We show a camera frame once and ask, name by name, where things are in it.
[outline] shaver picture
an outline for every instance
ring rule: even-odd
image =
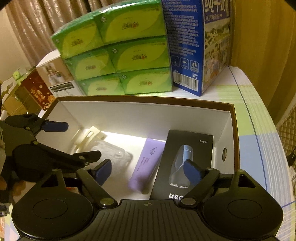
[[[184,174],[184,162],[186,160],[193,161],[193,149],[189,145],[182,145],[172,164],[169,177],[169,184],[178,188],[188,188],[190,181]]]

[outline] green package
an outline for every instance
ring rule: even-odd
[[[166,92],[172,90],[170,68],[144,69],[119,74],[126,94]]]
[[[109,74],[78,81],[86,95],[124,95],[123,87],[117,74]]]
[[[160,0],[116,3],[94,19],[105,44],[166,35]]]
[[[104,45],[94,16],[100,11],[90,12],[62,26],[52,35],[52,41],[62,58],[84,53]]]
[[[82,53],[65,60],[75,80],[85,80],[101,75],[115,73],[106,48]]]
[[[113,44],[107,50],[117,72],[170,66],[166,36]]]

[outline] curtain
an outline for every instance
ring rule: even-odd
[[[7,14],[32,66],[55,49],[50,37],[61,26],[118,0],[12,0]]]
[[[276,124],[296,93],[296,17],[284,0],[235,0],[231,65],[248,76]]]

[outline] barcode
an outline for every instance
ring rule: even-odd
[[[173,72],[173,78],[175,83],[183,85],[189,89],[198,91],[198,80],[176,72]]]

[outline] crosshair symbol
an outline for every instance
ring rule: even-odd
[[[150,207],[150,206],[152,205],[152,203],[150,203],[150,202],[146,202],[146,203],[144,203],[144,205],[145,205],[146,207]]]

